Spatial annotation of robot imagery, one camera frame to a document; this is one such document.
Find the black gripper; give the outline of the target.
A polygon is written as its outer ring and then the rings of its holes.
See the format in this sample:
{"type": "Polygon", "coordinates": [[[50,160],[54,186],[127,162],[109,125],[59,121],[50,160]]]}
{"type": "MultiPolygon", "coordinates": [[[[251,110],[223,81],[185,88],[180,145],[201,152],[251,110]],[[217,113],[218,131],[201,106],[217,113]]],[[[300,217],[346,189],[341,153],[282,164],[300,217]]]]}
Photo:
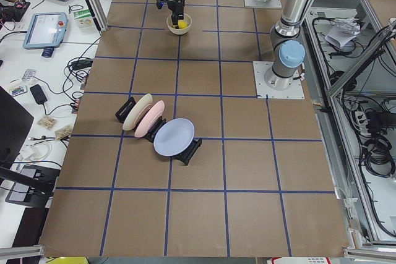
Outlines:
{"type": "Polygon", "coordinates": [[[172,26],[177,26],[177,17],[178,22],[184,21],[184,5],[185,0],[165,0],[169,10],[172,12],[171,21],[172,26]]]}

